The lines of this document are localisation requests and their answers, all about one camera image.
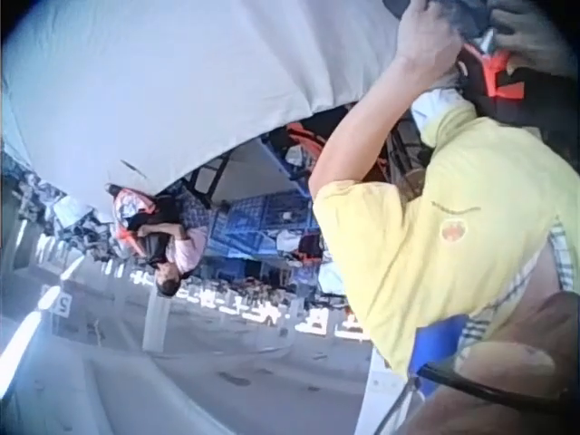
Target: yellow shirt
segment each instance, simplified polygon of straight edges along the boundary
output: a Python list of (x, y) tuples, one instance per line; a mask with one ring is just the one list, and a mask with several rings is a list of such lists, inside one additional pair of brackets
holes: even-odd
[(580, 178), (531, 133), (455, 104), (423, 131), (435, 146), (421, 197), (386, 183), (324, 186), (314, 213), (357, 319), (406, 375), (419, 327), (496, 299), (561, 222), (578, 291)]

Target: hand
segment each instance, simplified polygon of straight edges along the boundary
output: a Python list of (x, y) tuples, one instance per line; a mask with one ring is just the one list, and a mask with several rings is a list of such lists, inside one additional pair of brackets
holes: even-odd
[(512, 53), (509, 67), (577, 78), (578, 61), (547, 16), (529, 0), (488, 0), (496, 44)]
[(151, 230), (148, 225), (141, 225), (137, 230), (137, 237), (145, 237), (150, 234)]
[(431, 86), (455, 64), (462, 41), (442, 15), (439, 3), (411, 0), (401, 18), (397, 53), (425, 87)]

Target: pink shirt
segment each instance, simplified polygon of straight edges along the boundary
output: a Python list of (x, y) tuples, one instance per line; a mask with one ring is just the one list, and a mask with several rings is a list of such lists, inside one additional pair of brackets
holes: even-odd
[(172, 238), (165, 251), (165, 256), (175, 263), (180, 274), (193, 270), (201, 260), (208, 243), (208, 227), (191, 228), (188, 238), (176, 240)]

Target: orange logo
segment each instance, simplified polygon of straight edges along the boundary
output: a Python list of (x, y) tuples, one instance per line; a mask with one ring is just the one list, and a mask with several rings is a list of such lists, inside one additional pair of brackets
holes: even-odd
[(463, 219), (448, 219), (441, 224), (441, 238), (449, 243), (459, 242), (468, 229)]

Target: white canopy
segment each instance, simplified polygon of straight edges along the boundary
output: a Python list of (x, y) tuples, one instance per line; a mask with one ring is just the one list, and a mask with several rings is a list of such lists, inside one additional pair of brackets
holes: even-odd
[(396, 26), (381, 0), (46, 0), (2, 53), (6, 148), (109, 212), (107, 182), (156, 193), (359, 100)]

